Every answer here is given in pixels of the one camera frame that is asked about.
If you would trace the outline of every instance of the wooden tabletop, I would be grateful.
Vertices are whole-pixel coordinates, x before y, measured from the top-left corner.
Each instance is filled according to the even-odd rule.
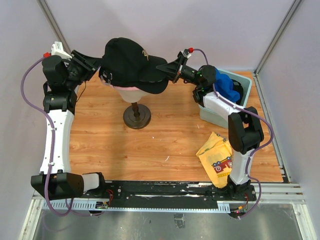
[[[251,72],[237,73],[252,79]],[[193,89],[192,84],[180,80],[170,82],[161,94],[143,97],[139,104],[150,109],[151,122],[135,130],[123,121],[130,103],[95,75],[75,109],[69,154],[72,172],[102,172],[106,180],[210,181],[196,152],[211,132],[228,137],[228,130],[200,119]],[[263,116],[254,84],[249,106]],[[266,142],[269,132],[267,126],[262,127]],[[263,182],[283,181],[272,145],[255,154],[251,175]]]

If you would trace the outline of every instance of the printed graphic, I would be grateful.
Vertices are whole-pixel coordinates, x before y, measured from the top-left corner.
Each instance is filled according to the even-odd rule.
[[[217,161],[214,164],[212,164],[215,172],[221,173],[226,167],[232,168],[232,159],[231,156],[228,156],[226,159],[223,159],[222,161]]]

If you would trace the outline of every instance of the yellow bag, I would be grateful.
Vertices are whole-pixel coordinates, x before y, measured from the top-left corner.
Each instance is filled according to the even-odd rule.
[[[199,157],[213,185],[217,188],[225,187],[232,167],[232,148],[229,140],[213,132],[196,156]]]

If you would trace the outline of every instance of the white wall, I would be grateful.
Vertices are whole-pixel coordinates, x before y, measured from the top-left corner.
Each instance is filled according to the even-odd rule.
[[[289,173],[320,238],[320,1],[306,0],[260,73]]]
[[[127,37],[149,54],[176,59],[203,49],[212,65],[253,70],[293,0],[47,0],[72,49],[100,57],[108,40]],[[193,67],[204,63],[195,53]]]
[[[44,154],[45,118],[25,104],[20,81],[55,36],[35,0],[1,1],[0,7],[0,239],[18,238],[31,202],[31,175]],[[39,66],[26,80],[26,95],[38,106],[45,82]]]

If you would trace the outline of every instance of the black cap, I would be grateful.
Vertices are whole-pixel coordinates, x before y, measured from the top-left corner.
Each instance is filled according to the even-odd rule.
[[[105,45],[99,77],[113,86],[137,87],[160,94],[166,89],[168,79],[156,66],[166,63],[161,57],[148,55],[142,46],[128,38],[113,38]]]

